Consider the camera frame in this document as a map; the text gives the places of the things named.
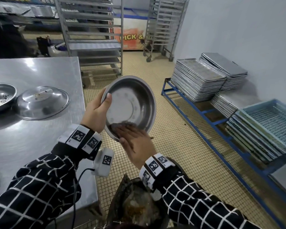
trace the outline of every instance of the black cable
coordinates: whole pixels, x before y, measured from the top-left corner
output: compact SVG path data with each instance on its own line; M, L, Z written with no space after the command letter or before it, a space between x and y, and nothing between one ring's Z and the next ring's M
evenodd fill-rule
M91 169L91 168L84 169L84 171L80 174L80 177L79 177L78 180L77 180L77 184L75 184L75 179L73 179L73 181L74 181L74 195L73 195L73 219L72 219L71 229L74 228L74 223L75 223L75 211L76 211L75 202L76 202L76 190L77 190L77 186L78 186L79 183L80 183L80 178L82 177L82 175L84 174L84 172L85 172L86 170L95 171L95 169Z

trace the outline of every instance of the hand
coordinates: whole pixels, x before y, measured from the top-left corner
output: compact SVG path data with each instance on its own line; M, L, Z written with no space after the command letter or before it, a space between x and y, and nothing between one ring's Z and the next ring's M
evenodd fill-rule
M142 168L148 158L157 153L151 138L144 130L134 126L119 126L114 130L119 136L119 142L123 146L129 160L138 169Z
M101 133L105 128L106 113L112 102L112 96L108 93L105 101L101 104L105 90L106 87L99 92L94 100L87 104L85 114L80 122L81 125L87 126L98 133Z

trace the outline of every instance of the stainless steel table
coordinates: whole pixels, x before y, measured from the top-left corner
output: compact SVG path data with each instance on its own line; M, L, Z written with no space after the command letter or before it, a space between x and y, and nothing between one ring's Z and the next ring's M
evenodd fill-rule
M49 153L71 123L80 123L85 106L77 57L0 59L0 83L14 85L18 94L32 87L53 86L70 95L69 106L47 119L25 121L11 111L0 114L0 193L3 193L19 168ZM91 167L91 161L82 160L77 177ZM82 196L76 208L98 202L96 179L90 171L84 173L80 186Z

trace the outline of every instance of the plaid sleeve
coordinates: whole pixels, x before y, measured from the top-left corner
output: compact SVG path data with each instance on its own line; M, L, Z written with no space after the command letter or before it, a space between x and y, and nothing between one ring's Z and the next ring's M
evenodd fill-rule
M73 205L76 164L46 154L22 167L0 194L0 228L45 228ZM76 201L81 195L77 186Z
M168 207L168 216L176 223L198 228L260 228L237 209L178 173L163 189L162 198Z

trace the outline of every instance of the stack of metal trays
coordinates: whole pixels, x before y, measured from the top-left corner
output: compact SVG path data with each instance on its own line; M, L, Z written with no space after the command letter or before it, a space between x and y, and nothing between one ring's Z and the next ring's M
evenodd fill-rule
M218 92L211 100L211 104L226 118L230 118L238 109L261 102L253 95L241 93L239 90Z
M226 130L252 156L267 164L286 154L286 105L271 100L242 108L227 121Z
M241 68L234 62L228 60L218 53L205 52L201 54L199 62L212 67L218 73L223 74L227 77L227 80L221 87L221 91L232 90L237 88L238 85L248 75L248 71Z
M226 77L196 59L178 59L171 81L193 102L210 100Z

